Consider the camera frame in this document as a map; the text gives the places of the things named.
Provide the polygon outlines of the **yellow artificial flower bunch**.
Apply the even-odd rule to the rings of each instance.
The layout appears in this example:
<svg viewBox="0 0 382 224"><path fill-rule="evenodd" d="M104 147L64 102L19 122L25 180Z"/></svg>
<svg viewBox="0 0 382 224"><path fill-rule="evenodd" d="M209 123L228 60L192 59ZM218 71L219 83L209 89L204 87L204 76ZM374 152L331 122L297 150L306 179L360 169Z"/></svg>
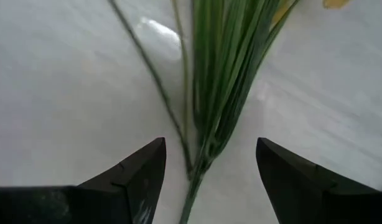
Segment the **yellow artificial flower bunch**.
<svg viewBox="0 0 382 224"><path fill-rule="evenodd" d="M175 117L157 68L117 0L108 0L148 68L178 134L190 182L178 224L188 224L204 176L226 148L261 64L303 0L189 0L191 47L185 44L179 0L170 1L183 66L180 119Z"/></svg>

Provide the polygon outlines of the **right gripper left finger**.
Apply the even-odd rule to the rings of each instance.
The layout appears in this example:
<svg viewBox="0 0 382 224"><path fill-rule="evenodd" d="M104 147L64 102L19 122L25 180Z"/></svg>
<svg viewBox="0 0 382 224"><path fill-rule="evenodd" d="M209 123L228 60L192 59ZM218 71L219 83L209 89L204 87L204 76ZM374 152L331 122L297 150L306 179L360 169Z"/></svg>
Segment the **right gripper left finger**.
<svg viewBox="0 0 382 224"><path fill-rule="evenodd" d="M0 187L0 224L152 224L165 165L160 137L80 185Z"/></svg>

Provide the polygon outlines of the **white glossy table board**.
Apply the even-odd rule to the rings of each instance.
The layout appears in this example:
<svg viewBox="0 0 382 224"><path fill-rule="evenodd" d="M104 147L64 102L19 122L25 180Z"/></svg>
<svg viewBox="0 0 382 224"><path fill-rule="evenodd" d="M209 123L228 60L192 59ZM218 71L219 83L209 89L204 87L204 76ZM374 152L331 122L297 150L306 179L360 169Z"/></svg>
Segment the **white glossy table board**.
<svg viewBox="0 0 382 224"><path fill-rule="evenodd" d="M154 224L178 224L178 135L107 0L0 0L0 185L79 184L167 143ZM300 0L253 82L189 224L277 224L256 163L266 137L382 190L382 0Z"/></svg>

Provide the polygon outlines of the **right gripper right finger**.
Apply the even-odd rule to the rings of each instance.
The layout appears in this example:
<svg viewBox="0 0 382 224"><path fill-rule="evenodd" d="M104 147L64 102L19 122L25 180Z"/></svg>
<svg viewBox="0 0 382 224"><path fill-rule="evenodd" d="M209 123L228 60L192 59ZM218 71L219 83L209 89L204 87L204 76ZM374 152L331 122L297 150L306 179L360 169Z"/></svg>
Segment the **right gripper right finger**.
<svg viewBox="0 0 382 224"><path fill-rule="evenodd" d="M382 191L258 138L259 175L279 224L382 224Z"/></svg>

